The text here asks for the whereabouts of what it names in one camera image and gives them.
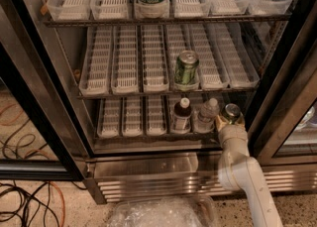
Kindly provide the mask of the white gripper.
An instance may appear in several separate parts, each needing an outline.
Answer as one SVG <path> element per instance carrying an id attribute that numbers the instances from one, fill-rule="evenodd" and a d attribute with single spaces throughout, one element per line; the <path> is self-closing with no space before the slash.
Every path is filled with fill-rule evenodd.
<path id="1" fill-rule="evenodd" d="M 218 131 L 219 142 L 223 149 L 226 148 L 228 143 L 243 145 L 244 147 L 248 144 L 248 133 L 244 127 L 228 125 L 227 120 L 221 115 L 216 116 L 215 124 Z M 243 114 L 241 114 L 240 117 L 240 124 L 246 126 Z"/>

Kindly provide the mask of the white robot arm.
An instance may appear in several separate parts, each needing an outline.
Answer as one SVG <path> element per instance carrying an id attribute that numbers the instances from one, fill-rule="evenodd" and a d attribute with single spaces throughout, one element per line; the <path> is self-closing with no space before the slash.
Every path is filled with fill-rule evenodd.
<path id="1" fill-rule="evenodd" d="M 222 153 L 218 179 L 226 190 L 242 190 L 249 202 L 254 227 L 283 227 L 259 162 L 250 156 L 248 134 L 241 124 L 215 119 Z"/>

